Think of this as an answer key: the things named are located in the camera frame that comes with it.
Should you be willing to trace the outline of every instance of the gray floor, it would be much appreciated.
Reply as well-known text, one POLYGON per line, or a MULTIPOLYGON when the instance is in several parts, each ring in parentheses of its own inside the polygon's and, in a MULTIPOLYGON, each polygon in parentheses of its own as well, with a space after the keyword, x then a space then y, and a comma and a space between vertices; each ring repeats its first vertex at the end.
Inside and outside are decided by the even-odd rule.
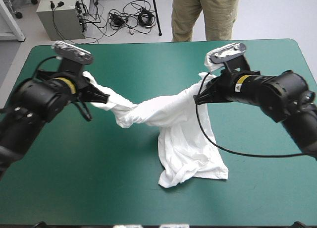
POLYGON ((21 43, 17 41, 0 41, 0 85, 11 67, 20 45, 21 43))
MULTIPOLYGON (((104 16, 106 16, 110 9, 122 9, 130 1, 132 0, 103 0, 100 3, 105 8, 104 16)), ((124 29, 113 37, 103 37, 100 43, 170 42, 172 0, 157 0, 157 5, 162 36, 158 36, 157 28, 147 35, 137 33, 130 35, 124 29)), ((40 44, 52 43, 36 15, 36 9, 37 6, 31 4, 21 7, 24 17, 18 19, 17 22, 26 36, 26 41, 21 44, 17 52, 16 46, 19 43, 0 42, 0 62, 5 61, 10 64, 8 70, 8 67, 1 63, 1 72, 8 70, 8 73, 0 73, 0 85, 3 81, 0 87, 0 107, 6 102, 31 48, 40 44), (12 55, 16 52, 14 60, 9 59, 8 52, 12 52, 12 55)), ((316 15, 317 0, 240 0, 233 39, 237 41, 243 39, 294 39, 298 42, 317 79, 316 15)), ((96 28, 90 26, 87 36, 98 37, 100 33, 96 28)), ((205 40, 204 21, 200 16, 194 28, 193 41, 203 40, 205 40)))

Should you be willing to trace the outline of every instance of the white cloth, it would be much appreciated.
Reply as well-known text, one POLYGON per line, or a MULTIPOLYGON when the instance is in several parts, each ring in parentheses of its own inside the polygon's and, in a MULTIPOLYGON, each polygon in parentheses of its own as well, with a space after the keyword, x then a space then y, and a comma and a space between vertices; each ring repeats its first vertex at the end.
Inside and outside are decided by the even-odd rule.
MULTIPOLYGON (((119 126, 129 128, 133 123, 146 123, 159 127, 158 156, 165 168, 158 182, 161 186, 172 187, 193 176, 228 179, 228 168, 218 148, 204 137, 197 122, 193 95, 198 93, 201 81, 177 95, 133 104, 112 89, 98 85, 90 73, 84 72, 84 76, 99 90, 110 95, 108 103, 92 104, 106 111, 111 110, 119 126)), ((214 77, 208 76, 206 83, 214 77)), ((207 105, 198 106, 198 110, 206 134, 215 142, 207 105)))

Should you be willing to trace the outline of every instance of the yellow band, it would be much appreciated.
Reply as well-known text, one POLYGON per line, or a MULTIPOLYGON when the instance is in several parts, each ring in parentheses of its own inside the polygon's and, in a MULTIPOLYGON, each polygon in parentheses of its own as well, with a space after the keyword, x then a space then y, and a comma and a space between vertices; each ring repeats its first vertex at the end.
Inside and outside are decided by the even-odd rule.
POLYGON ((55 78, 55 79, 59 79, 59 80, 63 81, 64 83, 66 83, 67 86, 70 88, 71 94, 76 93, 75 85, 70 80, 68 80, 67 78, 55 78))
POLYGON ((238 82, 239 84, 242 84, 244 80, 246 80, 246 78, 250 77, 251 75, 243 75, 241 78, 239 78, 238 82))

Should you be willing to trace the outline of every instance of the plug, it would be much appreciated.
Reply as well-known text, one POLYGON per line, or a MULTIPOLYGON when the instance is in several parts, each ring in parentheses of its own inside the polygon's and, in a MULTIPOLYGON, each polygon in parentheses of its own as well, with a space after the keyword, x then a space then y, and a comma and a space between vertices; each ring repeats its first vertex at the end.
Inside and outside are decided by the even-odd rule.
POLYGON ((60 1, 58 4, 57 4, 57 7, 61 7, 61 6, 64 6, 65 3, 63 1, 60 1))
POLYGON ((55 4, 53 1, 51 1, 51 9, 53 10, 55 8, 55 4))

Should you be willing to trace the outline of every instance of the black cable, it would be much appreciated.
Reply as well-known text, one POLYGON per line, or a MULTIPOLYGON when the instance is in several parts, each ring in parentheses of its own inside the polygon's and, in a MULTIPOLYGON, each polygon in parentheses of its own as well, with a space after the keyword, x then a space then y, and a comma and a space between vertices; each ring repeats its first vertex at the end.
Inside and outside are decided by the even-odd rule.
POLYGON ((44 62, 46 62, 47 60, 52 59, 52 58, 56 58, 56 56, 48 57, 48 58, 46 58, 46 59, 44 59, 44 60, 42 60, 41 62, 38 63, 38 65, 36 66, 35 71, 34 71, 34 73, 33 73, 33 75, 32 75, 32 79, 36 78, 36 76, 37 76, 37 74, 38 74, 38 70, 39 70, 39 68, 41 67, 41 65, 42 65, 44 62))
MULTIPOLYGON (((202 88, 203 88, 203 85, 204 85, 204 82, 206 80, 206 78, 208 77, 208 75, 210 75, 210 72, 207 73, 207 75, 204 77, 203 81, 202 81, 202 84, 200 86, 200 89, 198 91, 198 95, 200 94, 202 88)), ((298 153, 298 154, 289 154, 289 155, 254 155, 254 154, 245 154, 245 153, 240 153, 240 152, 236 152, 236 151, 232 151, 232 150, 229 150, 229 149, 226 149, 222 146, 219 146, 217 145, 216 143, 214 143, 209 137, 208 135, 205 133, 203 127, 202 127, 202 124, 200 122, 200 119, 199 119, 199 114, 198 114, 198 105, 196 104, 196 116, 197 116, 197 120, 198 120, 198 124, 199 124, 199 127, 202 131, 202 133, 204 134, 204 136, 206 137, 206 139, 211 142, 214 146, 218 147, 219 149, 221 150, 224 150, 228 153, 231 153, 231 154, 235 154, 235 155, 241 155, 241 156, 246 156, 246 157, 256 157, 256 158, 289 158, 289 157, 296 157, 296 156, 303 156, 303 155, 314 155, 315 153, 311 153, 311 154, 304 154, 304 153, 298 153)))

